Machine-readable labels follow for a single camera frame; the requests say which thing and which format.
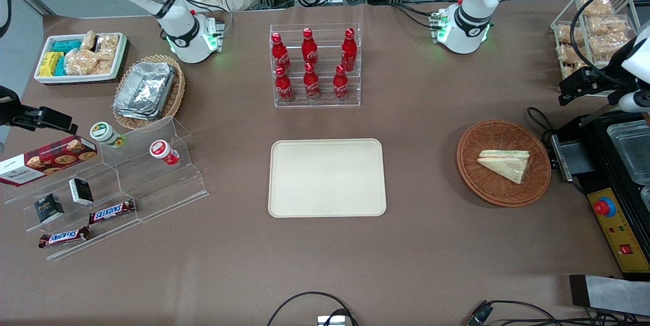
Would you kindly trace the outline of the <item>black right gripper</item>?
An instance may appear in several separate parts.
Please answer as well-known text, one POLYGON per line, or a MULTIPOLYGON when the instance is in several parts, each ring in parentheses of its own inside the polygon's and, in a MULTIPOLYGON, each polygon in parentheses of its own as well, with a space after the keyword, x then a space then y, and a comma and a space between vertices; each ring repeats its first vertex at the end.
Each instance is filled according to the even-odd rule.
POLYGON ((75 135, 78 125, 72 117, 46 107, 23 107, 18 95, 1 85, 1 125, 20 127, 35 132, 38 128, 48 128, 75 135))

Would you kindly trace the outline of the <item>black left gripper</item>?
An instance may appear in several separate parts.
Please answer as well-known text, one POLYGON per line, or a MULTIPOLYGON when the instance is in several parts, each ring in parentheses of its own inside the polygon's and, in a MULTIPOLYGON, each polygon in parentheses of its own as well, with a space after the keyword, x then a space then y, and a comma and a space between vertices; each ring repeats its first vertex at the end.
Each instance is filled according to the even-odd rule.
POLYGON ((624 95, 631 92, 631 74, 622 67, 622 63, 631 55, 631 51, 616 51, 608 65, 597 67, 588 59, 587 69, 578 69, 560 82, 559 104, 564 107, 581 95, 595 95, 606 91, 624 95))

